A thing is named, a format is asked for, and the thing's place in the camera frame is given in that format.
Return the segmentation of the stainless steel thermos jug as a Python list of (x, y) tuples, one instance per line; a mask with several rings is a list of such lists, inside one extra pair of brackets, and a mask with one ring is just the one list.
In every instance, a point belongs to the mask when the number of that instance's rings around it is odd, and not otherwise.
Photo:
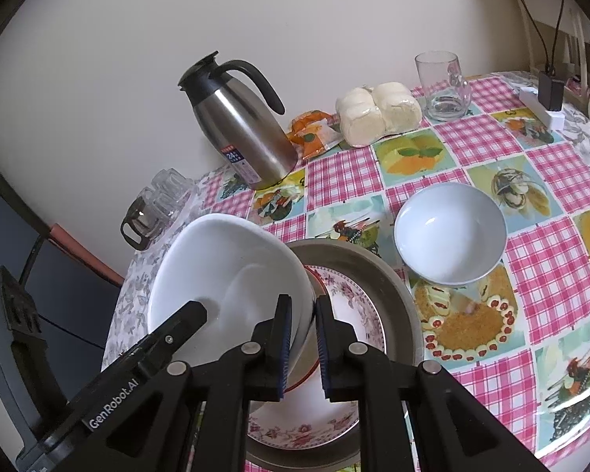
[(276, 115), (286, 112), (268, 79), (253, 64), (223, 64), (212, 52), (184, 72), (178, 82), (190, 99), (208, 141), (251, 189), (281, 182), (298, 162), (298, 152)]

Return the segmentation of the stainless steel round plate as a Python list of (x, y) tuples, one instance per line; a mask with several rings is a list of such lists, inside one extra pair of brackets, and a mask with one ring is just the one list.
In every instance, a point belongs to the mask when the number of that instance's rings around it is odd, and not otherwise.
[[(384, 260), (345, 242), (304, 239), (288, 246), (302, 263), (335, 269), (364, 289), (382, 317), (391, 360), (410, 365), (423, 360), (415, 304), (400, 276)], [(337, 471), (359, 461), (360, 430), (354, 427), (337, 440), (301, 451), (282, 451), (248, 439), (246, 452), (249, 463), (270, 471)]]

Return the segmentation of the light blue bowl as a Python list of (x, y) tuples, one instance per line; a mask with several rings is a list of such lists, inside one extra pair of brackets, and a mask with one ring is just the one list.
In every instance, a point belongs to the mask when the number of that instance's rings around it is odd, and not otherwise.
[(464, 183), (437, 183), (411, 195), (394, 222), (394, 244), (405, 266), (442, 286), (465, 286), (487, 276), (506, 243), (497, 203)]

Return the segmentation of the white square bowl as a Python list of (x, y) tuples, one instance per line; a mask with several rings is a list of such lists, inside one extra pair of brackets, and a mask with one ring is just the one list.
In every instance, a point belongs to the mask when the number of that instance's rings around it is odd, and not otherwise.
[(209, 214), (175, 239), (155, 275), (148, 329), (156, 330), (186, 302), (201, 302), (206, 322), (174, 354), (191, 367), (215, 361), (251, 339), (274, 316), (278, 296), (292, 299), (288, 373), (296, 371), (313, 317), (306, 269), (286, 244), (244, 218)]

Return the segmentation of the floral rimmed round plate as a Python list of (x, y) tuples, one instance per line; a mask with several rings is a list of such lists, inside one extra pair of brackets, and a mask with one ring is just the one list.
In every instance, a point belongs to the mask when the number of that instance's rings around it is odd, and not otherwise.
[[(352, 325), (357, 339), (387, 349), (382, 319), (369, 295), (354, 280), (324, 266), (308, 265), (323, 282), (334, 317)], [(337, 440), (358, 424), (355, 402), (331, 403), (325, 397), (321, 367), (278, 403), (265, 403), (249, 415), (248, 436), (270, 448), (301, 451)]]

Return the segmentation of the clear drinking glass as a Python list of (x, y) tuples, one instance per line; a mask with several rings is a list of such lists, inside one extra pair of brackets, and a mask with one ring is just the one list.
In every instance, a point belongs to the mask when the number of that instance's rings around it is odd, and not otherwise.
[(153, 206), (166, 218), (174, 218), (195, 191), (195, 182), (174, 168), (159, 171), (151, 184)]

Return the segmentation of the white power strip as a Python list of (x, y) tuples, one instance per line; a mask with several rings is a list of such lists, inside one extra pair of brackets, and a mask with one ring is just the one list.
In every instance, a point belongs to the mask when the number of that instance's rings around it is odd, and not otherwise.
[(563, 110), (547, 110), (538, 99), (538, 89), (535, 87), (521, 87), (518, 95), (520, 101), (550, 131), (562, 131), (565, 126), (565, 113)]

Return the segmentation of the strawberry pattern bowl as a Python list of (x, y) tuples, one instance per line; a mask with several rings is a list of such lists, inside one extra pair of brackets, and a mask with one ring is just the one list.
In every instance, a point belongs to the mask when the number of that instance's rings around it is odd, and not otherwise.
[[(323, 282), (319, 279), (319, 275), (312, 271), (312, 269), (308, 269), (307, 275), (314, 292), (314, 299), (318, 299), (319, 296), (322, 295), (327, 295), (327, 290), (323, 285)], [(306, 340), (304, 340), (304, 345), (299, 352), (293, 368), (289, 370), (288, 382), (286, 383), (286, 392), (295, 390), (301, 384), (303, 384), (314, 373), (318, 365), (319, 354), (317, 353), (316, 344), (315, 314), (312, 314), (311, 323), (308, 328)]]

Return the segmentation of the glass mug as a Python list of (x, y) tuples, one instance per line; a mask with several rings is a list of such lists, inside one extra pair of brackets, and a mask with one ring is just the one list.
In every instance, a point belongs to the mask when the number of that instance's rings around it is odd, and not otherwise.
[(463, 76), (459, 58), (443, 50), (425, 51), (415, 57), (425, 111), (438, 122), (457, 120), (467, 114), (472, 88)]

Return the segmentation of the checkered floral tablecloth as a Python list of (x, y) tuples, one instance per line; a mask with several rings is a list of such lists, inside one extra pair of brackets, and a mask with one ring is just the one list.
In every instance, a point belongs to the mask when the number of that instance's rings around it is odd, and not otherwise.
[(260, 216), (261, 195), (220, 167), (198, 183), (205, 213), (248, 218), (283, 242), (329, 238), (348, 216), (395, 218), (413, 194), (467, 182), (501, 206), (509, 232), (504, 266), (521, 309), (512, 337), (493, 352), (445, 355), (454, 376), (553, 471), (590, 469), (590, 119), (571, 103), (548, 131), (520, 101), (528, 72), (475, 79), (469, 113), (426, 118), (415, 132), (369, 147), (334, 146), (300, 160), (286, 216)]

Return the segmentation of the black power adapter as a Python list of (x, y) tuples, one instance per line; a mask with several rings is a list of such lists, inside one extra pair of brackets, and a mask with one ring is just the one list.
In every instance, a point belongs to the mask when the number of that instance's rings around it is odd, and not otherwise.
[(538, 101), (548, 111), (562, 110), (564, 100), (565, 81), (540, 72), (538, 76)]

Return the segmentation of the orange snack packet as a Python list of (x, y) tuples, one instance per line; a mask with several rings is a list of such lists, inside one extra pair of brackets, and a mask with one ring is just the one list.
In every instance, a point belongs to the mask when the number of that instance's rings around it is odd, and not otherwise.
[(289, 124), (286, 137), (297, 150), (301, 161), (309, 161), (337, 146), (343, 135), (337, 114), (321, 110), (304, 112)]

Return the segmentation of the glass coffee pot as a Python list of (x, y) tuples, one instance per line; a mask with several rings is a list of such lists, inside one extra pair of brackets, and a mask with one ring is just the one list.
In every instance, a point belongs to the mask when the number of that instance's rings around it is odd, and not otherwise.
[(120, 224), (120, 233), (135, 251), (145, 251), (166, 226), (167, 219), (144, 195), (140, 195), (127, 209)]

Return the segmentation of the bag of white buns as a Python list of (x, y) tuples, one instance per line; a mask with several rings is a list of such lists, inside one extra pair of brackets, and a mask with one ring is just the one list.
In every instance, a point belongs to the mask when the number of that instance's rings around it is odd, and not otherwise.
[(337, 98), (336, 113), (345, 142), (367, 147), (381, 138), (415, 130), (422, 122), (422, 110), (411, 91), (399, 82), (373, 88), (356, 87)]

